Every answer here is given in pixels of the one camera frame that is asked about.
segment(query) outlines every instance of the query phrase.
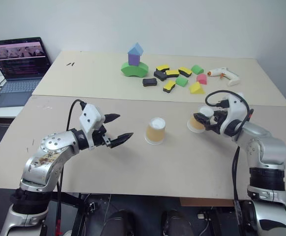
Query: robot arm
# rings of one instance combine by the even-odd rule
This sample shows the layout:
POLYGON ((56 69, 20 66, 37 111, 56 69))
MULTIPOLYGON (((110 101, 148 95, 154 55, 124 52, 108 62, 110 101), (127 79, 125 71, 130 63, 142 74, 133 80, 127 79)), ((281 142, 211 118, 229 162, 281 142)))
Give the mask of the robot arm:
POLYGON ((81 106, 81 130, 71 129, 44 137, 37 153, 26 162, 20 188, 10 198, 13 205, 7 213, 1 236, 17 235, 23 231, 21 227, 26 227, 28 235, 41 235, 52 191, 66 161, 80 150, 92 150, 100 145, 114 148, 132 136, 133 133, 126 133, 111 140, 106 136, 103 124, 120 115, 103 115, 97 107, 84 102, 81 106))
POLYGON ((218 104, 212 105, 207 99, 206 103, 222 109, 213 111, 210 107, 205 107, 194 114, 194 118, 206 130, 231 137, 247 154, 251 175, 247 192, 252 201, 243 202, 241 223, 246 230, 257 232, 260 236, 267 235, 273 228, 286 228, 284 142, 272 137, 264 128, 247 121, 246 114, 249 116, 253 111, 244 105, 242 95, 232 93, 218 104), (201 110, 208 109, 211 111, 201 113, 201 110))

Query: yellow triangle block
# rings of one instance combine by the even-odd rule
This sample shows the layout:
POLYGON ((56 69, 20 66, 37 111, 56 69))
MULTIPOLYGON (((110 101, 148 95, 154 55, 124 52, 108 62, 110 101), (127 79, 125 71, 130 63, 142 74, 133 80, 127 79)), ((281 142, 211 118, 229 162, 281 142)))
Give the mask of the yellow triangle block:
POLYGON ((191 94, 205 94, 201 84, 199 82, 196 82, 195 84, 192 84, 190 87, 190 93, 191 94))

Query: beige tabletop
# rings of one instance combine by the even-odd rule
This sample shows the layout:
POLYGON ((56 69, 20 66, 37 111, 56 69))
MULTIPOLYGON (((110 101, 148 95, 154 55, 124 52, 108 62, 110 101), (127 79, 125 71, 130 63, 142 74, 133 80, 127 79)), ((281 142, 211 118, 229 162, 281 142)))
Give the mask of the beige tabletop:
MULTIPOLYGON (((74 99, 55 96, 29 99, 0 143, 0 188, 19 186, 25 162, 36 152, 40 140, 47 134, 65 130, 74 99)), ((126 132, 134 135, 119 147, 97 147, 72 157, 65 165, 63 191, 233 199, 231 162, 235 143, 213 132, 194 134, 187 129, 190 114, 201 103, 84 100, 100 107, 103 113, 121 115, 106 124, 108 135, 116 137, 126 132), (166 121, 165 141, 158 146, 144 140, 146 126, 153 117, 166 121)), ((251 107, 255 109, 251 121, 286 143, 286 107, 251 107)), ((76 106, 70 127, 79 127, 80 114, 76 106)), ((237 175, 240 199, 248 198, 249 177, 246 154, 242 151, 237 175)))
POLYGON ((164 56, 143 54, 141 61, 149 66, 146 78, 152 78, 155 68, 169 64, 171 69, 192 68, 198 64, 207 73, 208 70, 228 67, 238 74, 241 83, 227 86, 228 79, 208 77, 203 85, 206 94, 190 94, 189 86, 195 83, 196 75, 189 77, 186 87, 176 86, 171 93, 162 91, 169 79, 158 80, 155 87, 145 88, 142 78, 126 77, 121 65, 127 61, 127 54, 92 53, 73 51, 61 52, 52 64, 34 95, 75 96, 92 98, 111 98, 151 101, 203 102, 205 96, 213 91, 228 89, 243 92, 251 105, 286 106, 286 99, 265 74, 255 59, 205 58, 187 56, 164 56))

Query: pink block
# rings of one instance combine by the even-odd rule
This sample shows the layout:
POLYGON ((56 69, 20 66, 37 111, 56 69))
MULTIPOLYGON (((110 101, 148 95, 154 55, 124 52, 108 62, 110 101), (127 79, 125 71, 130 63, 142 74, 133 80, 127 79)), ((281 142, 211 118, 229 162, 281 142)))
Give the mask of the pink block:
POLYGON ((199 74, 197 77, 196 77, 196 81, 198 81, 200 84, 202 85, 206 85, 207 84, 207 78, 206 78, 206 75, 205 74, 199 74))

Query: plastic cup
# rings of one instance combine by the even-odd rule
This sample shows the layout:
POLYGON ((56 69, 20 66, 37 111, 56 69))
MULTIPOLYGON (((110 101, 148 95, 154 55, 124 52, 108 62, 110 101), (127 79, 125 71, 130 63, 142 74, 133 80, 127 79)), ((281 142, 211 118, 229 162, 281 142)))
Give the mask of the plastic cup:
POLYGON ((165 135, 165 127, 166 122, 164 119, 152 118, 146 129, 145 140, 152 145, 161 144, 165 135))
MULTIPOLYGON (((211 118, 214 115, 213 109, 208 107, 208 106, 200 107, 198 112, 202 113, 203 115, 205 115, 208 118, 211 118)), ((191 114, 191 117, 190 117, 190 119, 187 122, 187 127, 189 128, 190 131, 192 131, 194 133, 203 133, 205 131, 204 125, 201 124, 200 122, 198 122, 194 118, 193 113, 191 114)))

